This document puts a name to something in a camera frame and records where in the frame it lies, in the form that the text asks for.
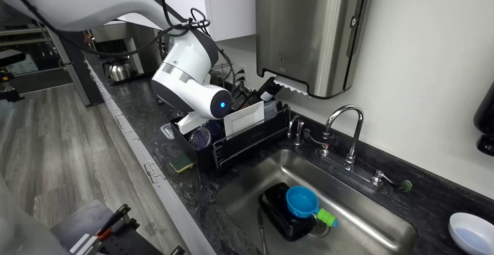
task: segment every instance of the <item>dish rack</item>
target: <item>dish rack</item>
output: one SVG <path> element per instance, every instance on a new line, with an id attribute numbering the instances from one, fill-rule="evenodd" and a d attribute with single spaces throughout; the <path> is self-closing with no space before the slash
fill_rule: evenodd
<path id="1" fill-rule="evenodd" d="M 277 110 L 273 118 L 261 120 L 228 137 L 222 137 L 201 150 L 195 150 L 189 143 L 193 131 L 182 134 L 178 130 L 177 123 L 182 119 L 181 117 L 171 120 L 171 127 L 175 140 L 182 147 L 185 155 L 192 162 L 196 162 L 200 171 L 222 169 L 233 165 L 233 158 L 238 155 L 270 139 L 278 139 L 288 131 L 291 109 L 288 105 L 278 102 Z"/>

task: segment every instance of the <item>sink basin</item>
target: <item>sink basin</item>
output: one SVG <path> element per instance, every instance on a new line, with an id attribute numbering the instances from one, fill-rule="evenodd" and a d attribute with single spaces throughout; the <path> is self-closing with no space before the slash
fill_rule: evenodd
<path id="1" fill-rule="evenodd" d="M 264 215 L 271 255 L 391 255 L 411 253 L 417 239 L 406 221 L 290 150 L 280 150 L 218 191 L 217 200 L 238 227 L 261 246 L 258 197 L 274 184 L 312 189 L 320 207 L 335 215 L 338 227 L 316 225 L 310 235 L 286 241 Z"/>

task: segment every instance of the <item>backsplash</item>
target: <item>backsplash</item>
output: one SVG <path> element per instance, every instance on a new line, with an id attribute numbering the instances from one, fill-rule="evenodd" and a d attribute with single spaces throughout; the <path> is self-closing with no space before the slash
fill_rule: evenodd
<path id="1" fill-rule="evenodd" d="M 342 105 L 359 105 L 363 142 L 494 198 L 494 160 L 477 150 L 473 124 L 494 81 L 493 1 L 373 0 L 353 87 L 330 100 L 289 90 L 277 98 L 319 123 Z M 236 71 L 248 67 L 248 86 L 263 84 L 254 36 L 218 45 Z M 353 135 L 356 118 L 349 111 L 333 127 Z"/>

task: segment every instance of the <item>sink drain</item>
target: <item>sink drain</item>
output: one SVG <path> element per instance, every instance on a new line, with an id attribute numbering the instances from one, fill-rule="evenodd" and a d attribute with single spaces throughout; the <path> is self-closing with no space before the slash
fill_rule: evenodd
<path id="1" fill-rule="evenodd" d="M 314 228 L 307 234 L 307 236 L 315 239 L 325 237 L 330 232 L 330 227 L 321 220 L 316 221 Z"/>

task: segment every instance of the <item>paper towel dispenser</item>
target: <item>paper towel dispenser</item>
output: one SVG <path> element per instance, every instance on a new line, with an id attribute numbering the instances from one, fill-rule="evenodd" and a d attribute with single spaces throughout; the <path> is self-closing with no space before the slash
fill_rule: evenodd
<path id="1" fill-rule="evenodd" d="M 346 91 L 367 10 L 369 0 L 256 0 L 257 74 L 297 81 L 321 99 Z"/>

